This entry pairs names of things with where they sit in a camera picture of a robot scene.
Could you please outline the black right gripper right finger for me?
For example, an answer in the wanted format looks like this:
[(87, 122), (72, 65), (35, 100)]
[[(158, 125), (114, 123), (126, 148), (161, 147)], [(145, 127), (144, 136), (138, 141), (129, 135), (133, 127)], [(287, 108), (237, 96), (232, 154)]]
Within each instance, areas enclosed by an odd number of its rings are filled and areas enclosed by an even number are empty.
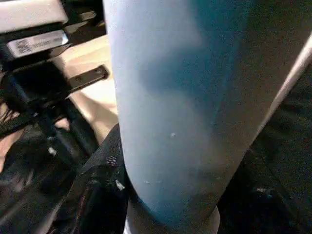
[(220, 234), (312, 232), (312, 222), (253, 151), (245, 154), (217, 206)]

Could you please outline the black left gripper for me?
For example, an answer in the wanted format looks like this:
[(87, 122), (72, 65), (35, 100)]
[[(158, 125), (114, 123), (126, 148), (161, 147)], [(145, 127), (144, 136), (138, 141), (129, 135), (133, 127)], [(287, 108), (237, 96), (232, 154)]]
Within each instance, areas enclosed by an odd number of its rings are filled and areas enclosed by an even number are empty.
[(35, 124), (47, 141), (47, 151), (69, 166), (81, 166), (98, 147), (91, 126), (70, 95), (109, 76), (106, 67), (68, 78), (52, 62), (25, 66), (0, 82), (0, 162), (26, 126)]

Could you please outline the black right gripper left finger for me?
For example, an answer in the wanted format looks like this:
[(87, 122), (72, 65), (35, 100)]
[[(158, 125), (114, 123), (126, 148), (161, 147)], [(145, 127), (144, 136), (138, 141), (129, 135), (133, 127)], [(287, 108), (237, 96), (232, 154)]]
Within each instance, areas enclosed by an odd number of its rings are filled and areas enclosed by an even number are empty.
[(57, 234), (121, 234), (129, 181), (116, 124), (86, 161), (55, 218)]

